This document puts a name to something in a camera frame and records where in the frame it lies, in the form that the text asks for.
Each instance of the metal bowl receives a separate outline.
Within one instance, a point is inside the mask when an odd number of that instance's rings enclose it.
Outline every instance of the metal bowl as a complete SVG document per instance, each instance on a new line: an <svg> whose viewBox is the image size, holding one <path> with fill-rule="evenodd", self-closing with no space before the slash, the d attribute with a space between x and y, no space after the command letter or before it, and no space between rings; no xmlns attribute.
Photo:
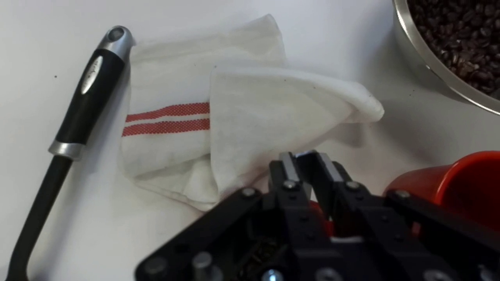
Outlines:
<svg viewBox="0 0 500 281"><path fill-rule="evenodd" d="M393 8L398 22L395 27L396 42L409 66L425 84L453 92L453 95L457 94L470 103L500 116L500 100L485 95L456 77L426 45L410 17L407 0L393 0Z"/></svg>

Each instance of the coffee beans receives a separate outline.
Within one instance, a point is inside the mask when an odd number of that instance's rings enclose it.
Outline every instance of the coffee beans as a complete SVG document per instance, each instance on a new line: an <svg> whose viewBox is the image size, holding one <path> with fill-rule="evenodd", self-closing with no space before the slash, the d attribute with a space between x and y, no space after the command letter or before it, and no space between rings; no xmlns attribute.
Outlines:
<svg viewBox="0 0 500 281"><path fill-rule="evenodd" d="M500 89L500 0L409 0L434 55L470 86Z"/></svg>

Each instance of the white countertop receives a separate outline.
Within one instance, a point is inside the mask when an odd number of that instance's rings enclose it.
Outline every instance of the white countertop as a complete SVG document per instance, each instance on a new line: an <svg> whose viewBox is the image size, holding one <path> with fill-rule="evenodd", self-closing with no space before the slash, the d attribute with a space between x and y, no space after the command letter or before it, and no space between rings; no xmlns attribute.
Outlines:
<svg viewBox="0 0 500 281"><path fill-rule="evenodd" d="M46 153L101 34L137 41L273 14L292 67L364 83L385 106L376 125L342 125L323 145L373 192L407 170L500 148L500 117L432 92L392 39L390 0L0 2L0 278L50 161ZM120 176L123 100L68 176L29 262L35 281L131 281L137 262L196 212Z"/></svg>

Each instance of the kitchen towel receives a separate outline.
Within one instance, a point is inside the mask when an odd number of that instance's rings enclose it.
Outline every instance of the kitchen towel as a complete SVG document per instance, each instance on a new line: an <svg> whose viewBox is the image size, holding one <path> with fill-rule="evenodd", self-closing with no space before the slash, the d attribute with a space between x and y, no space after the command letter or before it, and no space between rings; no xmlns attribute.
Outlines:
<svg viewBox="0 0 500 281"><path fill-rule="evenodd" d="M357 83L284 67L270 16L189 41L137 44L121 137L139 187L206 211L342 122L375 122Z"/></svg>

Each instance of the folded cloth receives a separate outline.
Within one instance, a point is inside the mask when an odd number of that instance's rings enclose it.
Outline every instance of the folded cloth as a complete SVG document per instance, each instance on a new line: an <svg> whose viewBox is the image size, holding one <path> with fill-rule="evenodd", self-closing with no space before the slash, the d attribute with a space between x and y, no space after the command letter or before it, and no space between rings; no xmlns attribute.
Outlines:
<svg viewBox="0 0 500 281"><path fill-rule="evenodd" d="M171 55L178 45L190 52ZM135 184L206 211L254 183L279 151L306 148L342 122L381 119L360 84L279 67L282 58L268 16L225 36L139 48L121 137Z"/></svg>

